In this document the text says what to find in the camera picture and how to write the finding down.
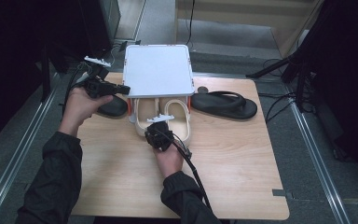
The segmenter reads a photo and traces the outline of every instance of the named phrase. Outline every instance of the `white lid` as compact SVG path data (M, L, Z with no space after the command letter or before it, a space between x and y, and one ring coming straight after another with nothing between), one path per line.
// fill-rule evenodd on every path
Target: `white lid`
M128 46L123 84L131 87L129 98L192 95L193 72L187 46Z

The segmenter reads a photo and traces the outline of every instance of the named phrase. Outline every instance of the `black jacket sleeve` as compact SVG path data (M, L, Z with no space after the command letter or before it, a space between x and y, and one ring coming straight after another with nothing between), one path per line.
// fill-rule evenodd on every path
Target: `black jacket sleeve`
M16 223L67 223L81 188L80 140L56 132L43 147L43 163L25 193Z
M164 180L161 201L180 218L182 223L221 223L202 202L202 193L194 181L182 171Z

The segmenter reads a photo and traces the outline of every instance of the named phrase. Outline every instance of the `gray floor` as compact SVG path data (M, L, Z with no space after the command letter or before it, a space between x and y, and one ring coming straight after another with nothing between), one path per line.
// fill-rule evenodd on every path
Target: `gray floor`
M174 44L173 10L174 1L147 0L138 33L142 44ZM179 21L178 27L177 43L185 43L188 35L186 22ZM268 27L194 21L189 48L193 71L197 76L244 78L244 75L262 69L266 60L280 58ZM115 53L115 69L122 68L123 54ZM13 223L16 210L22 204L23 193L42 161L40 149L58 128L61 119L59 103L62 103L68 79L69 76L60 75L56 97L34 136L11 188L5 192L7 195L4 195L6 197L0 206L0 224ZM259 93L287 93L287 87L274 75L266 75L255 82ZM0 134L0 177L40 106L40 97L41 89L38 89ZM275 100L269 97L260 98L265 115ZM288 101L279 102L271 114L287 104ZM337 161L317 116L304 116L349 220L358 223L358 164ZM321 178L290 106L268 123L268 133L286 191L290 217L285 221L232 220L231 223L345 223L337 221L332 212ZM93 217L70 219L70 223L92 222Z

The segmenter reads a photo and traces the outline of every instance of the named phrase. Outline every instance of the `person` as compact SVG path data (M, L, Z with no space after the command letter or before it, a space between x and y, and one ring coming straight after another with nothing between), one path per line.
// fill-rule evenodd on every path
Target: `person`
M16 223L67 223L81 189L82 148L77 132L83 121L112 95L91 99L83 88L71 90L58 131L43 146L43 162L18 209ZM202 202L194 179L182 172L183 157L174 145L154 150L164 177L161 201L182 223L220 223Z

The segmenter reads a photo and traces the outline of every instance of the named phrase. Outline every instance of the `wire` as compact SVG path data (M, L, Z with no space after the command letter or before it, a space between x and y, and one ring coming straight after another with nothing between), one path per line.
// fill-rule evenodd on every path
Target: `wire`
M186 22L186 28L188 30L188 33L190 34L190 28L188 27L188 24L187 24L187 6L186 6L186 0L183 0L183 4L185 6L185 22ZM191 44L191 47L190 49L193 49L194 45L193 45L193 42L190 40L190 44Z
M292 64L292 65L294 65L294 66L302 66L302 65L304 64L304 61L301 62L301 63L295 63L295 62L291 61L292 58L295 58L295 56L294 56L293 54L289 55L289 56L287 57L287 62L289 62L290 64Z
M121 47L121 45L120 44L114 44L113 45L113 47L112 47L112 49L110 50L110 55L112 56L112 62L111 62L111 64L112 64L112 66L113 66L113 64L115 63L115 61L116 61L116 58L115 58L115 56L113 55L113 50L114 49L118 49L118 48L120 48Z
M66 88L66 94L65 94L65 98L64 98L64 100L63 100L63 105L62 105L62 115L63 115L63 113L65 112L65 108L66 108L66 101L68 100L68 96L69 96L69 92L71 91L71 87L72 87L72 83L74 82L74 79L75 79L75 76L76 76L76 74L78 73L78 71L79 71L80 69L79 69L79 67L77 67L77 69L75 70L75 72L72 74L72 76L71 76L71 79L70 79L70 81L69 81L69 83L68 83L68 87Z
M263 93L263 92L258 92L257 94L258 94L258 96L269 97L269 98L280 98L282 96L281 94Z
M274 61L274 60L280 61L281 59L268 59L268 60L266 60L265 62L263 62L263 68L266 68L266 63L271 62L271 61ZM272 72L269 72L269 74L270 74L270 75L273 75L273 76L275 76L275 77L280 77L280 76L283 74L283 72L281 71L281 68L280 68L280 67L278 68L278 71L280 72L279 75L273 74Z
M278 111L278 113L276 113L272 118L269 119L269 113L271 112L272 108L273 108L278 102L280 102L280 100L282 100L282 99L284 99L284 98L286 98L286 97L296 97L294 94L295 94L294 92L289 92L289 93L287 93L287 94L285 94L285 95L282 95L282 96L280 96L280 97L278 98L278 100L276 100L276 101L271 105L271 107L269 108L269 110L268 110L268 112L267 112L266 118L265 118L266 123L268 123L270 120L272 120L273 118L275 118L279 113L281 113L285 108L287 108L288 105L287 105L286 107L284 107L283 109L281 109L280 111Z
M196 0L193 0L193 6L191 8L191 16L190 16L190 30L188 34L188 40L186 42L186 45L188 45L188 42L190 42L191 39L191 31L192 31L192 24L193 24L193 15L194 15L194 5L196 4Z
M80 64L77 66L77 69L78 70L81 70L83 69L83 66L86 66L88 68L88 73L91 74L92 73L92 67L91 65L89 65L88 63L86 62L80 62Z
M209 199L208 199L208 195L206 194L205 188L202 185L202 182L200 180L200 176L199 173L197 172L197 168L194 166L193 162L191 162L190 158L188 155L186 155L186 151L189 152L188 148L185 147L185 144L182 142L182 140L176 135L174 134L174 136L178 139L178 141L181 143L182 147L179 147L178 145L176 145L175 141L173 141L169 136L167 136L165 133L161 132L160 130L157 129L153 129L154 131L160 133L162 136L164 136L165 138L167 138L168 140L171 141L171 143L176 146L176 149L179 151L179 153L182 155L182 157L185 159L185 161L187 162L188 166L190 167L191 171L193 172L194 177L196 178L197 184L200 187L200 190L204 196L204 200L205 200L205 204L206 206L211 209L212 211L212 207L211 204L209 203Z

